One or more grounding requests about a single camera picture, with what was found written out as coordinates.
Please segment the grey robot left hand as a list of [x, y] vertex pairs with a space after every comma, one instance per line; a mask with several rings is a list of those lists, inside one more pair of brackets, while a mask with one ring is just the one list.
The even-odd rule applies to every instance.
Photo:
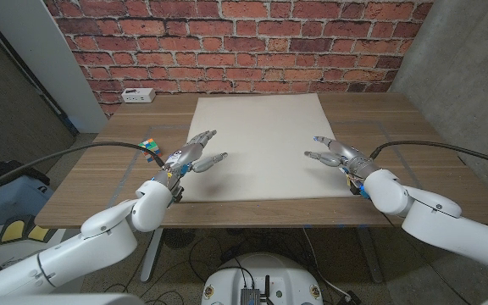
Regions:
[[227, 152], [200, 159], [203, 149], [216, 133], [216, 130], [207, 130], [192, 137], [179, 150], [169, 155], [164, 166], [152, 177], [152, 180], [173, 190], [180, 178], [189, 171], [202, 173], [224, 160], [228, 156]]

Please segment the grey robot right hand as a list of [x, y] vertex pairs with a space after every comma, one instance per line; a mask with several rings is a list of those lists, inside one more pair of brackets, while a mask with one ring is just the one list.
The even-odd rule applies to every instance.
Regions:
[[348, 174], [363, 180], [375, 171], [380, 170], [380, 166], [378, 166], [371, 158], [366, 157], [354, 147], [324, 136], [315, 136], [313, 139], [325, 144], [330, 151], [305, 151], [304, 155], [306, 157], [316, 159], [320, 161], [320, 163], [330, 167], [345, 169]]

